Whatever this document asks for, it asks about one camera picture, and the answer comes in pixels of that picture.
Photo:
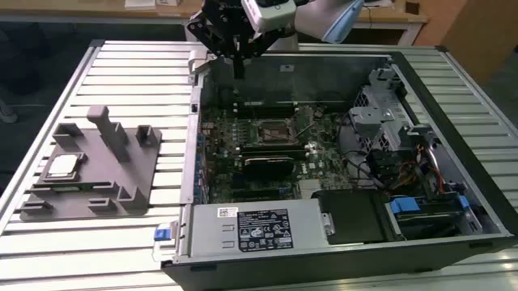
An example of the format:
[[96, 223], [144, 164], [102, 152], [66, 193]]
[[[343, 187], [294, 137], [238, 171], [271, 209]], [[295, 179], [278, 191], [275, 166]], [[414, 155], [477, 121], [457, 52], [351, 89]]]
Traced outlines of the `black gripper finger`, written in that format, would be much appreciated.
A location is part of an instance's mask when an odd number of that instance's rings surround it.
[[239, 35], [239, 79], [244, 79], [246, 75], [244, 61], [258, 58], [282, 37], [282, 28], [261, 33], [259, 36], [253, 33]]
[[239, 79], [239, 54], [230, 24], [224, 13], [199, 11], [186, 27], [214, 55], [230, 59], [234, 79]]

